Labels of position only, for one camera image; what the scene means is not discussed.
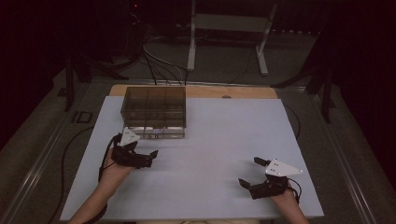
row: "glass box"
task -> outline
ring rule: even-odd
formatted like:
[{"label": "glass box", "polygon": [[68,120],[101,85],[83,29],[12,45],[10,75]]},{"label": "glass box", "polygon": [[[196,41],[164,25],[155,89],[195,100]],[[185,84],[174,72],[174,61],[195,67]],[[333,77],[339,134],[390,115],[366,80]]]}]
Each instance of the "glass box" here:
[{"label": "glass box", "polygon": [[185,87],[129,87],[121,115],[141,138],[182,138],[186,128]]}]

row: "white tabletop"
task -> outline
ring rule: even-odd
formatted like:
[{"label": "white tabletop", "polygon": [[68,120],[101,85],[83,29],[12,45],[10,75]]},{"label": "white tabletop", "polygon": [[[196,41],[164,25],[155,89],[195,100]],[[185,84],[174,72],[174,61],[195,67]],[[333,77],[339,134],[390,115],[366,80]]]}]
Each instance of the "white tabletop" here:
[{"label": "white tabletop", "polygon": [[[61,220],[68,220],[97,185],[110,139],[123,127],[123,97],[108,96],[92,132]],[[269,199],[252,200],[238,178],[265,180],[254,157],[278,159],[304,170],[300,207],[323,216],[292,128],[277,99],[187,99],[184,139],[139,140],[136,151],[159,150],[151,168],[131,172],[108,202],[108,220],[266,219],[280,217]]]}]

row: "human arm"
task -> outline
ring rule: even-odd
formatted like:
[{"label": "human arm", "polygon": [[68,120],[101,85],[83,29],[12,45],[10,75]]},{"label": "human arm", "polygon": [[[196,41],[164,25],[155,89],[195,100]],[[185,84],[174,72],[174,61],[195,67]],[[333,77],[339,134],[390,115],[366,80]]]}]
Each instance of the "human arm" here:
[{"label": "human arm", "polygon": [[300,206],[297,204],[291,189],[286,189],[283,194],[272,196],[271,200],[290,224],[309,223],[303,211],[301,211]]},{"label": "human arm", "polygon": [[105,167],[107,167],[100,182],[90,197],[77,210],[69,220],[69,224],[81,224],[91,220],[105,207],[107,201],[116,193],[126,176],[134,167],[120,166],[111,160],[112,149],[106,155]]}]

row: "transparent box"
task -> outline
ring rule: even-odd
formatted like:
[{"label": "transparent box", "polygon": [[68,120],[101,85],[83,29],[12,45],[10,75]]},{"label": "transparent box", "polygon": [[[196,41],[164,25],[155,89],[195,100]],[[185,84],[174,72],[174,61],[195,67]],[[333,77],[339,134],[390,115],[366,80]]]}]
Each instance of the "transparent box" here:
[{"label": "transparent box", "polygon": [[125,127],[141,138],[183,138],[186,128],[186,89],[129,87],[121,115]]}]

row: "floor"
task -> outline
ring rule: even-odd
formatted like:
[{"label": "floor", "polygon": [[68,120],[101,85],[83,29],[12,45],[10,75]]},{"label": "floor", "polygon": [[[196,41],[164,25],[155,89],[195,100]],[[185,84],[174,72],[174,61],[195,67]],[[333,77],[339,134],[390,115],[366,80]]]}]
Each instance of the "floor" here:
[{"label": "floor", "polygon": [[[267,77],[260,75],[254,41],[254,36],[240,34],[209,34],[200,39],[195,70],[188,73],[187,85],[274,85],[298,74],[315,37],[270,34],[264,49]],[[156,36],[147,42],[147,53],[172,64],[163,64],[167,72],[153,65],[159,62],[151,58],[151,65],[161,71],[154,75],[159,84],[167,80],[177,85],[186,80],[186,73],[175,65],[187,65],[188,49],[187,37]],[[65,98],[58,96],[64,88],[64,71],[54,79],[54,89],[1,151],[1,223],[59,223],[91,127],[111,86],[154,83],[144,57],[117,72],[129,80],[115,80],[93,68],[91,83],[76,81],[76,101],[69,112],[64,112]],[[396,193],[339,90],[332,87],[332,122],[327,123],[319,112],[320,94],[308,95],[304,91],[307,81],[300,80],[276,92],[287,109],[325,214],[310,222],[396,223]],[[92,120],[76,122],[76,112],[92,113]],[[262,223],[270,222],[286,223],[283,219]]]}]

